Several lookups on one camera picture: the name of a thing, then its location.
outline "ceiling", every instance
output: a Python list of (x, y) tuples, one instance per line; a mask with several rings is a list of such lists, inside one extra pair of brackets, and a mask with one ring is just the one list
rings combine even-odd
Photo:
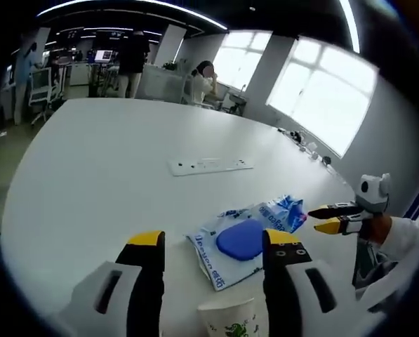
[[(42, 11), (66, 1), (43, 1)], [(171, 0), (169, 4), (201, 13), (228, 29), (263, 29), (274, 34), (304, 35), (348, 50), (352, 42), (339, 0)], [(384, 15), (370, 4), (382, 0), (350, 0), (357, 24), (361, 57), (380, 68), (414, 103), (419, 103), (419, 41), (398, 18)], [(127, 27), (164, 33), (168, 24), (187, 29), (185, 38), (219, 34), (224, 29), (201, 18), (144, 1), (87, 1), (58, 8), (36, 19), (57, 32), (73, 27)]]

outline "man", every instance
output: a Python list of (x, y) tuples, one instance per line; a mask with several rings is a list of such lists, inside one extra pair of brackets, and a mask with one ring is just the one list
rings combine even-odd
[(135, 31), (133, 36), (124, 40), (119, 53), (119, 97), (126, 97), (128, 83), (131, 83), (129, 98), (134, 98), (150, 47), (147, 37), (141, 31)]

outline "ceiling light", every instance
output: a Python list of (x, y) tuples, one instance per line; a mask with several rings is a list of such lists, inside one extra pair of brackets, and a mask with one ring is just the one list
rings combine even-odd
[(107, 33), (109, 33), (109, 32), (110, 32), (110, 33), (112, 33), (112, 34), (113, 34), (114, 32), (116, 32), (116, 33), (122, 34), (122, 32), (123, 32), (123, 31), (121, 31), (121, 30), (112, 30), (112, 29), (109, 29), (109, 30), (108, 30), (108, 29), (99, 29), (97, 32), (107, 32)]
[(72, 1), (68, 1), (68, 2), (65, 2), (63, 4), (59, 4), (59, 5), (56, 5), (54, 7), (50, 7), (48, 9), (40, 12), (38, 15), (36, 15), (36, 17), (40, 16), (40, 15), (43, 15), (47, 12), (53, 11), (55, 9), (58, 9), (58, 8), (62, 8), (62, 7), (65, 7), (65, 6), (68, 6), (68, 5), (73, 5), (73, 4), (79, 4), (80, 2), (87, 2), (87, 1), (95, 1), (95, 0), (72, 0)]
[(359, 36), (357, 35), (356, 22), (354, 21), (354, 16), (352, 15), (352, 9), (348, 0), (339, 0), (340, 5), (342, 6), (343, 13), (347, 19), (348, 29), (350, 30), (352, 49), (356, 53), (360, 53), (359, 47)]
[(84, 27), (67, 28), (67, 29), (60, 30), (60, 33), (62, 33), (62, 32), (67, 32), (68, 30), (75, 30), (75, 29), (82, 29), (82, 28), (84, 28)]
[[(73, 4), (79, 4), (81, 2), (87, 2), (87, 1), (97, 1), (97, 0), (72, 0), (72, 1), (68, 1), (68, 2), (65, 2), (63, 4), (59, 4), (59, 5), (50, 7), (48, 9), (40, 12), (36, 16), (43, 15), (45, 13), (48, 13), (48, 12), (53, 11), (53, 10), (58, 9), (58, 8), (62, 8), (62, 7), (73, 5)], [(214, 20), (208, 18), (207, 16), (204, 16), (204, 15), (202, 15), (200, 13), (191, 11), (190, 9), (187, 9), (187, 8), (184, 8), (184, 7), (179, 7), (179, 6), (176, 6), (176, 5), (173, 5), (173, 4), (168, 4), (166, 2), (157, 1), (157, 0), (137, 0), (137, 1), (139, 1), (139, 2), (148, 2), (150, 4), (156, 4), (156, 5), (160, 5), (160, 6), (165, 6), (165, 7), (173, 8), (173, 9), (176, 9), (177, 11), (182, 11), (184, 13), (187, 13), (187, 14), (190, 14), (190, 15), (193, 15), (193, 16), (196, 16), (196, 17), (198, 17), (198, 18), (200, 18), (202, 20), (205, 20), (205, 21), (207, 21), (209, 23), (212, 23), (213, 25), (215, 25), (215, 26), (217, 26), (217, 27), (219, 27), (219, 28), (221, 28), (223, 30), (228, 30), (226, 28), (226, 26), (222, 25), (221, 23), (219, 23), (217, 21), (214, 21)]]
[(176, 9), (178, 11), (182, 11), (184, 13), (187, 13), (187, 14), (196, 16), (196, 17), (198, 17), (200, 19), (203, 19), (203, 20), (205, 20), (205, 21), (207, 21), (209, 23), (212, 23), (213, 25), (215, 25), (215, 26), (217, 26), (217, 27), (219, 27), (221, 29), (228, 30), (226, 28), (226, 26), (222, 25), (221, 23), (219, 23), (217, 21), (214, 21), (214, 20), (208, 18), (207, 16), (204, 16), (204, 15), (202, 15), (200, 13), (191, 11), (190, 9), (187, 9), (187, 8), (184, 8), (184, 7), (179, 7), (179, 6), (176, 6), (176, 5), (173, 5), (173, 4), (168, 4), (166, 2), (157, 1), (157, 0), (137, 0), (137, 1), (139, 1), (139, 2), (148, 2), (150, 4), (156, 4), (156, 5), (160, 5), (160, 6), (165, 6), (165, 7), (173, 8), (173, 9)]
[(153, 34), (153, 35), (158, 35), (158, 36), (162, 37), (162, 34), (160, 34), (160, 33), (155, 33), (155, 32), (149, 32), (148, 30), (144, 30), (144, 33), (147, 33), (147, 34)]
[(106, 30), (129, 30), (129, 31), (133, 31), (133, 28), (120, 28), (120, 27), (94, 27), (94, 28), (84, 28), (84, 30), (102, 30), (102, 29), (106, 29)]
[(182, 42), (184, 41), (184, 39), (181, 39), (180, 45), (178, 46), (178, 49), (176, 50), (176, 54), (175, 57), (173, 58), (173, 63), (175, 63), (176, 58), (178, 57), (178, 53), (180, 52), (181, 46), (182, 46)]

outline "woman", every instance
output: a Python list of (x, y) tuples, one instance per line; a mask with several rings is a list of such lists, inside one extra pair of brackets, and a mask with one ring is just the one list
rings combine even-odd
[(22, 121), (22, 109), (25, 101), (25, 91), (27, 90), (27, 82), (32, 73), (32, 67), (41, 68), (40, 64), (35, 63), (35, 53), (38, 48), (34, 42), (27, 50), (27, 52), (18, 58), (15, 66), (15, 109), (14, 109), (14, 124), (19, 125)]
[(202, 104), (204, 97), (211, 93), (217, 95), (217, 74), (210, 61), (203, 61), (192, 72), (194, 77), (194, 103)]
[(56, 85), (60, 81), (60, 66), (58, 65), (58, 54), (50, 52), (48, 56), (46, 68), (51, 69), (51, 83), (52, 86)]
[(128, 83), (131, 84), (129, 98), (134, 98), (138, 91), (140, 78), (144, 70), (145, 58), (150, 52), (148, 39), (144, 33), (137, 30), (124, 41), (119, 52), (119, 97), (126, 97)]

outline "white shirt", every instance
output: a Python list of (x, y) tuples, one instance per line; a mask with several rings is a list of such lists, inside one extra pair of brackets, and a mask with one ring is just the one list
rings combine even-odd
[(194, 77), (194, 103), (202, 104), (204, 96), (212, 91), (212, 79), (204, 78), (200, 73)]
[(408, 252), (419, 245), (419, 219), (393, 218), (392, 227), (380, 250), (393, 260), (405, 258)]

